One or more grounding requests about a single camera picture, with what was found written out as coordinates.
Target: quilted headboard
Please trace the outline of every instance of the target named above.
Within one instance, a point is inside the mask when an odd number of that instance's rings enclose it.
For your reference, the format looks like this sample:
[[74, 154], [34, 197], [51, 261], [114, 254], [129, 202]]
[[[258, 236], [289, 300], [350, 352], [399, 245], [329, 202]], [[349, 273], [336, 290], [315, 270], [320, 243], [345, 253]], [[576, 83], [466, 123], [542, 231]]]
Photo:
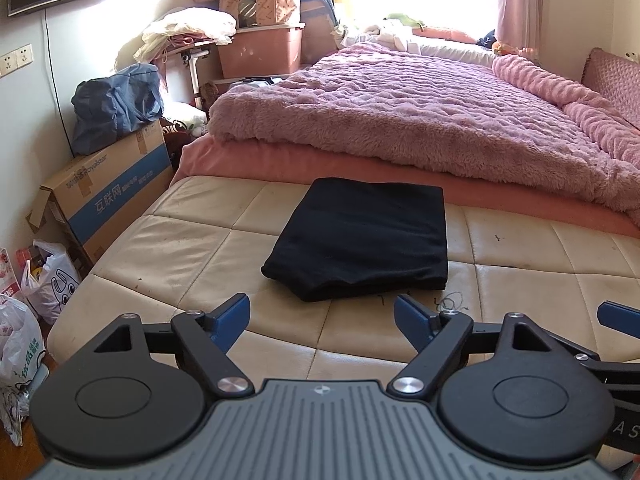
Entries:
[[640, 128], [640, 64], [594, 48], [584, 65], [582, 84], [607, 98]]

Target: leather cushion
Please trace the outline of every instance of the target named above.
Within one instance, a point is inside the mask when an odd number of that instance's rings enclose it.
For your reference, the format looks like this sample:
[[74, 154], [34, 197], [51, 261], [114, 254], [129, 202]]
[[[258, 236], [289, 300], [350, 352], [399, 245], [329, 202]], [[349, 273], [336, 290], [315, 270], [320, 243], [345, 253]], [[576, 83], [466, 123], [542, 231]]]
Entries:
[[[268, 377], [386, 384], [415, 355], [394, 324], [396, 293], [303, 303], [260, 273], [307, 189], [209, 176], [180, 181], [78, 288], [50, 332], [53, 357], [66, 360], [124, 312], [163, 322], [245, 292], [250, 325], [229, 355], [256, 385]], [[596, 319], [604, 300], [640, 308], [640, 240], [454, 205], [446, 205], [446, 220], [447, 288], [410, 290], [416, 299], [485, 322], [517, 310], [604, 360], [640, 359], [640, 340]], [[628, 459], [608, 449], [603, 456], [610, 467]]]

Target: plastic storage bin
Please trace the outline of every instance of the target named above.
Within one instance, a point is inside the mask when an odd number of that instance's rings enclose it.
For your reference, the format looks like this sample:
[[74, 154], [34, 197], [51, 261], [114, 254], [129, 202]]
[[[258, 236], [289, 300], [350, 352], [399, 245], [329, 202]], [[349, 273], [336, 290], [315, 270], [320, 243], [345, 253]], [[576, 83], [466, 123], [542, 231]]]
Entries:
[[297, 25], [240, 28], [228, 45], [220, 45], [225, 79], [291, 74], [300, 69], [302, 29]]

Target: plastic bag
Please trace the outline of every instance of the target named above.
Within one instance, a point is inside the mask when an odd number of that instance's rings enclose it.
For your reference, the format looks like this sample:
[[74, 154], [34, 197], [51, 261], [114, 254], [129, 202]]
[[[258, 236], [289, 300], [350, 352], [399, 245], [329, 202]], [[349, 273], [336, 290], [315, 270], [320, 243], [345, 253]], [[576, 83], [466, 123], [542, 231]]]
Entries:
[[0, 355], [0, 386], [20, 388], [29, 383], [44, 357], [42, 332], [31, 309], [16, 300], [3, 296], [0, 304], [0, 324], [12, 327], [6, 336]]
[[0, 295], [0, 422], [15, 446], [22, 445], [20, 423], [29, 414], [27, 386], [45, 354], [40, 326], [23, 302]]
[[31, 273], [31, 264], [27, 264], [20, 286], [34, 310], [53, 325], [81, 280], [63, 245], [42, 240], [34, 240], [33, 245], [50, 256], [37, 279]]
[[332, 0], [300, 0], [302, 29], [302, 64], [313, 65], [324, 56], [338, 52], [332, 32], [338, 25]]
[[201, 137], [207, 126], [206, 113], [187, 103], [166, 102], [162, 116], [169, 123], [184, 126], [192, 137]]

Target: navy blue bag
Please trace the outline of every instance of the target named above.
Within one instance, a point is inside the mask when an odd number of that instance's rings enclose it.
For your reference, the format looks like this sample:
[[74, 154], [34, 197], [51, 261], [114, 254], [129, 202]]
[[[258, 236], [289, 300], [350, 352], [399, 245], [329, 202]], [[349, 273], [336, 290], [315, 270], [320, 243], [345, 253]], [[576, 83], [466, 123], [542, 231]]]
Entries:
[[71, 102], [78, 118], [74, 154], [98, 152], [162, 116], [158, 67], [137, 63], [110, 77], [84, 81]]

